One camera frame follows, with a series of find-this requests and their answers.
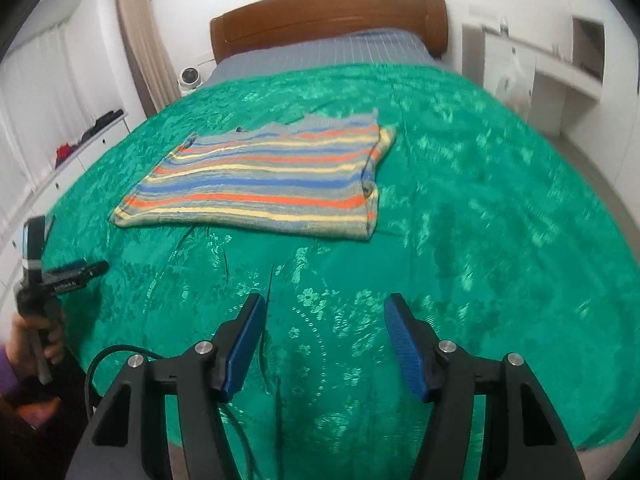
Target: folded sweater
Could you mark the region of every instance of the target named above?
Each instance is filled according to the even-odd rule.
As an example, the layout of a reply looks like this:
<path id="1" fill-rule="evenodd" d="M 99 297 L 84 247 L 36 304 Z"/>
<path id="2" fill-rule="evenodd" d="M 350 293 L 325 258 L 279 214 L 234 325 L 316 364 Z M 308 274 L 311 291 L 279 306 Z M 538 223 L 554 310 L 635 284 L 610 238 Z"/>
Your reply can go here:
<path id="1" fill-rule="evenodd" d="M 376 164 L 394 136 L 380 129 L 375 111 L 191 135 L 124 197 L 111 221 L 368 239 L 378 214 Z"/>

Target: metal screw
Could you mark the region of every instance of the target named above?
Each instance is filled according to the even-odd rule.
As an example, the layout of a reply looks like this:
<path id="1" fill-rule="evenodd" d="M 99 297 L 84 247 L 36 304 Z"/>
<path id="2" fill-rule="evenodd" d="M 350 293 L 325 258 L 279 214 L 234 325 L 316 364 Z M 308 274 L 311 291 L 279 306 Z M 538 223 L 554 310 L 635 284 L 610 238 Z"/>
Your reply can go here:
<path id="1" fill-rule="evenodd" d="M 134 354 L 127 360 L 127 364 L 131 368 L 138 368 L 143 362 L 145 362 L 145 358 L 140 354 Z"/>
<path id="2" fill-rule="evenodd" d="M 448 339 L 443 339 L 438 343 L 438 348 L 443 352 L 450 354 L 451 352 L 455 352 L 458 345 L 456 345 L 453 341 L 449 341 Z"/>
<path id="3" fill-rule="evenodd" d="M 510 362 L 514 366 L 520 366 L 521 364 L 523 364 L 524 359 L 522 358 L 522 356 L 520 354 L 511 353 L 511 354 L 507 355 L 507 361 Z"/>
<path id="4" fill-rule="evenodd" d="M 213 345 L 211 341 L 200 341 L 197 343 L 195 349 L 198 354 L 208 354 L 213 350 Z"/>

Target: purple sleeve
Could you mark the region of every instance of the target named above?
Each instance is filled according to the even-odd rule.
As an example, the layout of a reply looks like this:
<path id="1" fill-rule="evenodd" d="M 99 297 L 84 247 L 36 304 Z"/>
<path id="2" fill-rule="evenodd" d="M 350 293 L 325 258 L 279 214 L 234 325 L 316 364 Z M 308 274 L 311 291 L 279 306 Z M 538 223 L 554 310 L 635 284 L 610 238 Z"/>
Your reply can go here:
<path id="1" fill-rule="evenodd" d="M 19 381 L 6 356 L 4 346 L 0 346 L 0 396 L 6 396 L 18 387 Z"/>

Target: green satin bedspread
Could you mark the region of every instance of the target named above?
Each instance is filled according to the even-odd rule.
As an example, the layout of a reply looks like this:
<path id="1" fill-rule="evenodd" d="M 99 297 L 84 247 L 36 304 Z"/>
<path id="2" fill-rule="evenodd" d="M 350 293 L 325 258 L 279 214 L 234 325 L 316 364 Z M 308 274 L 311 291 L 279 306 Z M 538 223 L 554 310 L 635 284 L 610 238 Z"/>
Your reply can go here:
<path id="1" fill-rule="evenodd" d="M 109 224 L 127 191 L 193 132 L 373 108 L 398 137 L 378 171 L 369 242 Z M 268 387 L 256 355 L 232 403 L 263 478 L 282 480 L 278 457 L 290 480 L 408 478 L 429 407 L 399 375 L 382 316 L 391 292 L 468 352 L 521 353 L 576 445 L 620 436 L 638 407 L 639 273 L 623 237 L 544 139 L 455 74 L 351 65 L 202 89 L 109 151 L 54 213 L 48 266 L 111 264 L 65 299 L 69 346 L 84 367 L 111 344 L 171 356 L 210 338 L 250 291 L 266 294 L 274 266 Z M 125 358 L 100 366 L 98 390 Z M 478 466 L 481 415 L 479 404 L 468 475 Z M 173 438 L 176 420 L 171 412 Z M 227 433 L 244 473 L 239 441 Z"/>

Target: floor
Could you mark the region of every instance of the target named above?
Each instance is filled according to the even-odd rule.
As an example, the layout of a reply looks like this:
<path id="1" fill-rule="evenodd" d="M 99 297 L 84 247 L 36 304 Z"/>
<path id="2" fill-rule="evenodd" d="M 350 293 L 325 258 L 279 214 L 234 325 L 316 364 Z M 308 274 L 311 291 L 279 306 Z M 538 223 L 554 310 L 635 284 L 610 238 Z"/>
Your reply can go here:
<path id="1" fill-rule="evenodd" d="M 631 252 L 636 257 L 636 260 L 640 262 L 640 229 L 607 179 L 604 178 L 589 158 L 566 137 L 562 135 L 559 137 L 546 137 L 546 140 L 555 147 L 564 160 L 582 175 L 587 184 L 591 186 L 591 189 L 596 192 L 600 200 L 607 206 L 620 231 L 626 238 Z"/>
<path id="2" fill-rule="evenodd" d="M 597 170 L 593 163 L 572 142 L 563 136 L 549 137 L 548 141 L 571 166 L 578 171 L 607 206 L 620 231 L 626 238 L 629 248 L 640 262 L 640 230 L 636 226 L 620 197 Z M 608 446 L 582 450 L 578 453 L 586 480 L 606 480 L 618 466 L 640 433 L 640 414 L 631 425 L 626 436 Z M 170 458 L 174 480 L 187 480 L 188 474 L 182 449 L 170 447 Z"/>

